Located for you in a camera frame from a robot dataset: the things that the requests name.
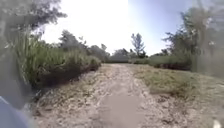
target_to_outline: tall grass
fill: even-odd
[[[18,38],[15,44],[22,74],[34,89],[66,82],[101,65],[93,56],[78,50],[66,52],[29,36]]]

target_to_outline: dry grass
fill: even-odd
[[[133,66],[134,75],[142,79],[151,93],[168,93],[184,100],[194,99],[197,92],[197,74],[156,69],[147,65]]]
[[[215,117],[224,124],[224,81],[197,73],[131,65],[134,75],[142,79],[152,94],[168,93],[181,99],[186,109],[195,110],[197,128],[211,128]]]

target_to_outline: blurry object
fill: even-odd
[[[14,109],[0,96],[0,127],[1,128],[29,128],[22,113]]]
[[[219,123],[218,120],[214,120],[213,128],[222,128],[222,125]]]

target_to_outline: grass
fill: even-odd
[[[195,110],[195,127],[212,127],[213,117],[224,122],[224,81],[186,71],[131,65],[135,77],[143,80],[151,94],[170,94],[185,110]]]
[[[156,69],[147,65],[133,68],[134,75],[145,82],[151,93],[167,93],[183,100],[192,100],[198,94],[196,74]]]
[[[101,65],[96,57],[78,50],[64,51],[29,36],[19,38],[15,44],[21,72],[33,89],[67,82]]]

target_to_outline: dirt path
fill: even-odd
[[[70,97],[63,105],[35,116],[44,128],[182,128],[183,115],[172,112],[174,99],[152,96],[126,65],[110,65],[92,86],[92,94],[77,103]]]

